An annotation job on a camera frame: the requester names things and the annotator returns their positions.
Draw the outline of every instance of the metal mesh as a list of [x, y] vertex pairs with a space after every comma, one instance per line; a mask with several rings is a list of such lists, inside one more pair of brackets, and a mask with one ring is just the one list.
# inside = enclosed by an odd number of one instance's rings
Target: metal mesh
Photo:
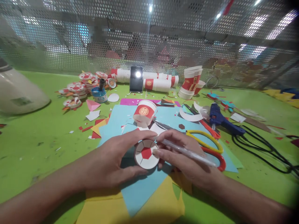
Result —
[[77, 75], [138, 65], [180, 82], [185, 68], [203, 65], [201, 79], [217, 76], [221, 87], [299, 87], [290, 62], [297, 11], [283, 0], [231, 2], [1, 0], [0, 56], [19, 70]]

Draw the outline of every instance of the smartphone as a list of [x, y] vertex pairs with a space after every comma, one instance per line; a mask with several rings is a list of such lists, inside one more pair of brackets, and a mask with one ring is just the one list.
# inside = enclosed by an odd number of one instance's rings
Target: smartphone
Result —
[[143, 90], [143, 68], [131, 66], [130, 92], [142, 93]]

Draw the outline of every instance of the crafting table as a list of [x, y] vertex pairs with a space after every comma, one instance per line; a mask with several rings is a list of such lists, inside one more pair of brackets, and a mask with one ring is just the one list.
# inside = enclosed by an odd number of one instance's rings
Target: crafting table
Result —
[[[21, 73], [37, 84], [52, 101], [45, 108], [25, 115], [0, 114], [0, 123], [7, 124], [1, 129], [3, 133], [0, 135], [0, 203], [85, 155], [99, 144], [99, 139], [88, 139], [92, 130], [86, 132], [79, 130], [80, 126], [84, 128], [94, 125], [94, 121], [90, 122], [85, 119], [89, 113], [87, 104], [84, 103], [76, 111], [62, 111], [65, 98], [59, 98], [55, 93], [66, 87], [68, 83], [78, 81], [77, 76], [22, 71]], [[209, 91], [202, 89], [200, 95], [193, 99], [197, 100], [200, 106], [210, 105], [213, 101], [202, 94]], [[117, 93], [120, 99], [125, 98], [129, 93], [129, 85], [120, 83], [115, 89], [107, 92], [107, 94], [111, 93]], [[239, 109], [251, 109], [260, 113], [267, 119], [266, 124], [286, 128], [286, 130], [278, 129], [278, 131], [299, 136], [298, 110], [287, 103], [255, 90], [225, 89], [224, 92], [213, 90], [213, 93], [225, 96], [226, 98], [223, 99], [232, 101]], [[159, 100], [164, 96], [164, 93], [148, 92], [147, 99]], [[145, 99], [145, 91], [143, 95], [136, 93], [128, 95], [127, 98]], [[179, 97], [166, 99], [177, 100], [181, 104], [184, 102]], [[110, 108], [119, 102], [102, 104], [99, 108], [101, 113], [98, 119], [107, 117]], [[221, 112], [225, 117], [229, 117], [229, 112]], [[293, 164], [299, 163], [299, 149], [290, 143], [290, 139], [277, 140], [274, 134], [246, 123], [245, 125], [263, 136]], [[229, 149], [244, 165], [243, 169], [239, 169], [239, 173], [225, 171], [224, 174], [267, 197], [291, 206], [299, 184], [296, 177], [270, 168], [263, 161], [234, 145], [231, 136], [224, 130], [220, 129], [220, 131], [223, 142], [227, 141]], [[269, 157], [267, 159], [275, 165], [279, 164]], [[75, 223], [84, 205], [84, 199], [84, 193], [69, 198], [46, 219], [46, 223]], [[180, 222], [183, 220], [191, 223], [238, 221], [233, 212], [196, 188], [193, 188], [193, 196], [183, 193], [183, 200], [186, 210]]]

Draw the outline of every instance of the white paper circle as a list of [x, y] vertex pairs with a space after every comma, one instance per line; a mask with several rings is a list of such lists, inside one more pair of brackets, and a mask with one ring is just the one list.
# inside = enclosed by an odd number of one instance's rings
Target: white paper circle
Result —
[[119, 95], [117, 95], [116, 93], [113, 93], [108, 97], [109, 102], [117, 102], [118, 100], [119, 100]]
[[157, 144], [149, 139], [138, 143], [134, 152], [134, 159], [136, 163], [143, 169], [152, 169], [158, 162], [159, 158], [153, 154], [153, 150], [158, 149]]

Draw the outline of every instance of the blue paper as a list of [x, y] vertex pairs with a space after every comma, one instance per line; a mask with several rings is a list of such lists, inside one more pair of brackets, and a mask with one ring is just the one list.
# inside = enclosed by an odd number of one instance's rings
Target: blue paper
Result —
[[[135, 130], [137, 128], [134, 125], [134, 120], [132, 119], [136, 108], [137, 106], [114, 106], [108, 124], [99, 128], [102, 137], [99, 146], [101, 146], [108, 139], [117, 135], [121, 135], [122, 125], [127, 124], [123, 133]], [[185, 130], [201, 130], [210, 134], [209, 131], [206, 130], [202, 124], [189, 122], [179, 117], [179, 109], [180, 107], [158, 107], [156, 119], [157, 121], [160, 121], [174, 129], [183, 132]], [[178, 127], [179, 124], [183, 124], [185, 126], [185, 130], [181, 130]], [[216, 145], [207, 137], [199, 134], [194, 134], [194, 136], [204, 141], [206, 144], [216, 148]], [[223, 152], [222, 156], [226, 161], [225, 170], [231, 172], [238, 172], [238, 170], [232, 163], [230, 157], [226, 154], [225, 151]], [[132, 155], [127, 155], [126, 157], [128, 158], [124, 157], [122, 159], [122, 167], [136, 165], [134, 158], [132, 158]], [[219, 161], [214, 156], [208, 154], [208, 157], [217, 165], [219, 165]], [[162, 182], [164, 181], [166, 176], [171, 172], [171, 170], [171, 165], [165, 163], [162, 170], [158, 171], [157, 167], [155, 167], [149, 171], [149, 174], [147, 176], [138, 177], [137, 179], [129, 181], [122, 185], [121, 192], [130, 216], [134, 216], [142, 208], [142, 206], [162, 184]]]

